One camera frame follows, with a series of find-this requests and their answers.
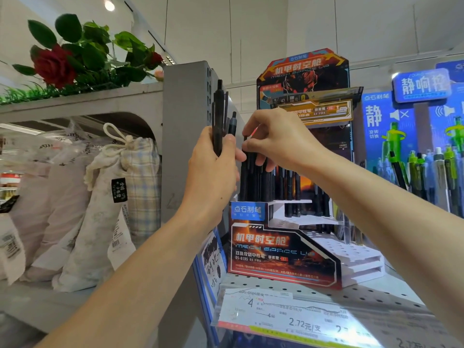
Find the perforated metal shelf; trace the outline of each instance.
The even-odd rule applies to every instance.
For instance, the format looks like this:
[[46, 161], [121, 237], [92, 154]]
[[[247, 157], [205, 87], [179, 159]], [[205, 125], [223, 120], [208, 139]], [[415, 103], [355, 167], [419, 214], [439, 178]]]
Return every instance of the perforated metal shelf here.
[[227, 277], [221, 283], [221, 288], [254, 287], [288, 291], [293, 293], [293, 298], [336, 303], [347, 307], [360, 307], [364, 309], [377, 307], [388, 310], [407, 310], [430, 314], [430, 311], [406, 282], [391, 274], [345, 287], [342, 290], [328, 290], [296, 283], [234, 274], [227, 274]]

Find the ceiling light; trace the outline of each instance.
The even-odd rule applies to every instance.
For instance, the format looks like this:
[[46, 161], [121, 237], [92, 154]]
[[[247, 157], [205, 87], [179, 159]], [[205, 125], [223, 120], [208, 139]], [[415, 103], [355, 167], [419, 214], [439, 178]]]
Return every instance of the ceiling light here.
[[0, 123], [0, 128], [10, 129], [12, 131], [33, 134], [33, 135], [43, 133], [43, 131], [39, 131], [37, 129], [31, 129], [31, 128], [16, 126], [15, 124], [7, 124], [7, 123]]
[[115, 5], [112, 3], [111, 0], [103, 0], [104, 1], [104, 4], [105, 4], [105, 8], [110, 11], [110, 12], [113, 12], [115, 10]]

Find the blue sign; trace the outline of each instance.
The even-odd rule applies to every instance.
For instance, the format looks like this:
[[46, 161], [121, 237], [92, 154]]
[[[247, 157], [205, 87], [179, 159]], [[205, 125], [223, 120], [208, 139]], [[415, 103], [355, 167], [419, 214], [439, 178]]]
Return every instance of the blue sign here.
[[374, 171], [388, 158], [390, 150], [407, 161], [411, 150], [417, 151], [414, 109], [393, 105], [392, 92], [362, 96], [364, 135], [366, 138], [366, 168]]
[[399, 103], [446, 99], [451, 95], [450, 75], [446, 68], [399, 73], [393, 90]]
[[266, 203], [251, 201], [232, 202], [232, 220], [264, 221], [266, 216]]
[[446, 68], [451, 82], [464, 83], [464, 60], [441, 62], [435, 68]]
[[430, 106], [430, 126], [433, 147], [446, 144], [458, 146], [455, 141], [456, 130], [463, 129], [464, 120], [464, 83], [452, 84], [453, 93], [442, 105]]

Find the black tag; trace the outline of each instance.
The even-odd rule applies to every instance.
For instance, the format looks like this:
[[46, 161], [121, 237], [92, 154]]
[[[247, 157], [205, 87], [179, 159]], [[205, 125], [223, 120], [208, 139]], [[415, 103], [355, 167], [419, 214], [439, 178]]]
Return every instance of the black tag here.
[[111, 192], [115, 203], [124, 203], [127, 201], [127, 187], [125, 178], [116, 178], [111, 180]]
[[15, 195], [0, 205], [0, 213], [9, 213], [11, 209], [13, 209], [13, 206], [15, 205], [16, 201], [18, 201], [19, 197], [19, 195]]

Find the plaid fabric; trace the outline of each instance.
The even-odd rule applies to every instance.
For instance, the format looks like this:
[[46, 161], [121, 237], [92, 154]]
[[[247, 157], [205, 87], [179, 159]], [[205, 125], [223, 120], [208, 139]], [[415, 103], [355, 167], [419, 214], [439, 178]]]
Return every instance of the plaid fabric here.
[[161, 162], [156, 142], [137, 138], [121, 152], [127, 171], [129, 229], [136, 248], [161, 224]]

